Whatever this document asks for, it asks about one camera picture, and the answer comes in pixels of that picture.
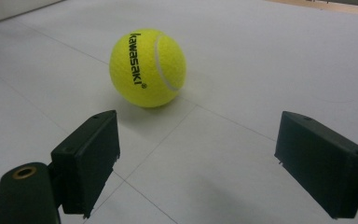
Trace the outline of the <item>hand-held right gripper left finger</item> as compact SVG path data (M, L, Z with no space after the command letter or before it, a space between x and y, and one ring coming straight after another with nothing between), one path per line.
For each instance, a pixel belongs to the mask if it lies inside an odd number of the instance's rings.
M116 110L91 116L52 150L65 214L90 217L119 157Z

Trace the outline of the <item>yellow tennis ball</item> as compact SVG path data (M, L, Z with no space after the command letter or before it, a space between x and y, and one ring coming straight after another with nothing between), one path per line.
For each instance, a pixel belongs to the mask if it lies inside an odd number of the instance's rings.
M131 104L158 107L184 86L186 58L174 39L160 30L140 29L114 45L109 72L117 91Z

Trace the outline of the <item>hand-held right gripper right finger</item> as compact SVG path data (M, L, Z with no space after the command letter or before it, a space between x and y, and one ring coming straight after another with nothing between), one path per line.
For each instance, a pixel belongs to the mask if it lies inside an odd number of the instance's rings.
M319 121L282 112L275 157L332 218L358 211L358 145Z

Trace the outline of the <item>white cover board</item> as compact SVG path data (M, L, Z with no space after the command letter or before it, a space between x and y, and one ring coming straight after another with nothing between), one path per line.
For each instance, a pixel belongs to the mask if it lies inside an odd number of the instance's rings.
M124 34L186 56L170 104L111 83ZM358 224L332 219L275 158L285 111L358 144L358 15L266 0L65 0L0 22L0 178L116 110L121 154L90 218L63 224Z

